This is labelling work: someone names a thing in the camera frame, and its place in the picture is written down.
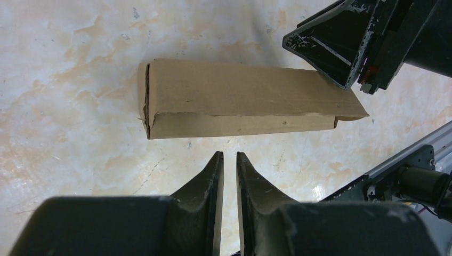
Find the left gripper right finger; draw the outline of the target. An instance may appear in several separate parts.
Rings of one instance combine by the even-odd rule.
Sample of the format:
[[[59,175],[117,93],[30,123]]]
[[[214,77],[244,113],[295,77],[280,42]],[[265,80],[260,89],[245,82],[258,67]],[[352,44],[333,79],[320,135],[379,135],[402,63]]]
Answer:
[[[439,255],[419,215],[402,203],[301,203],[236,156],[242,255]]]

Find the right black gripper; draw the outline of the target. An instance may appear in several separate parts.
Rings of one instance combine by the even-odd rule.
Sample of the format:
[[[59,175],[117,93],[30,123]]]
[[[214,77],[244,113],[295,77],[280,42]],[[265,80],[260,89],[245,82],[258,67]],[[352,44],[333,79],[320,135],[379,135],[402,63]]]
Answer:
[[[371,43],[358,78],[361,91],[386,90],[407,63],[451,77],[451,1],[396,1]],[[282,47],[304,59],[337,87],[358,77],[359,56],[376,1],[336,1],[299,23]]]

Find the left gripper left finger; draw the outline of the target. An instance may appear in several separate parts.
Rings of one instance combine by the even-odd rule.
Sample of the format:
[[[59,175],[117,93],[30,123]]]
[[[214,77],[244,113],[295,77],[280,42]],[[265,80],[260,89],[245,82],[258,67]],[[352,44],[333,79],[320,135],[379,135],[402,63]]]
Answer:
[[[224,157],[171,195],[52,197],[10,255],[219,255]]]

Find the brown cardboard box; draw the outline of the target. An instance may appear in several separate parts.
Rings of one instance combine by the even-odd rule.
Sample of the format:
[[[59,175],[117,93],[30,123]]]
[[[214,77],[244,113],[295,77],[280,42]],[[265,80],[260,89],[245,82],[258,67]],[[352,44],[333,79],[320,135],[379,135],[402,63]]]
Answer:
[[[156,59],[137,75],[150,140],[331,130],[368,115],[314,70]]]

